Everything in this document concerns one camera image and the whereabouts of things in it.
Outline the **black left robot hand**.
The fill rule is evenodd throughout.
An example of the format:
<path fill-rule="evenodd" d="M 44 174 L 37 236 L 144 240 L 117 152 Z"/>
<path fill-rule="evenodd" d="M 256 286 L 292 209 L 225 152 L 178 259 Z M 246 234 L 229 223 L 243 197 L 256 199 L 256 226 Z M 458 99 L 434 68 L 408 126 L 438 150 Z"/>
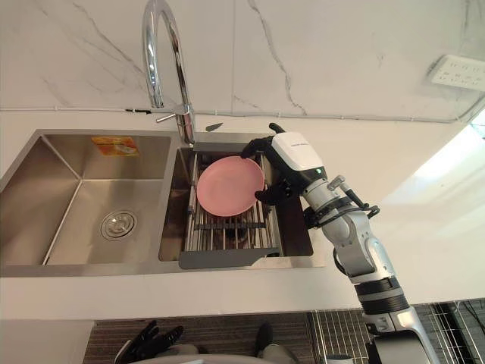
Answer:
<path fill-rule="evenodd" d="M 157 322 L 152 320 L 133 339 L 123 344 L 114 358 L 114 363 L 133 363 L 155 358 L 157 354 L 172 347 L 183 331 L 183 326 L 179 325 L 161 334 Z"/>

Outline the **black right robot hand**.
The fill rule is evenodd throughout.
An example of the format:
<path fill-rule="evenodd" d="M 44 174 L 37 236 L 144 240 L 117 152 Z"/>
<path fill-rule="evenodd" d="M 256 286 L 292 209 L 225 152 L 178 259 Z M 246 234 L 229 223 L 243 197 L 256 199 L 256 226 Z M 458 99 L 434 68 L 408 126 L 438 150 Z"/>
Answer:
<path fill-rule="evenodd" d="M 275 206 L 292 196 L 303 195 L 314 182 L 325 180 L 327 175 L 320 156 L 303 135 L 285 131 L 275 123 L 269 124 L 269 128 L 275 134 L 251 140 L 240 157 L 249 158 L 261 152 L 279 171 L 279 182 L 255 192 L 258 201 Z"/>

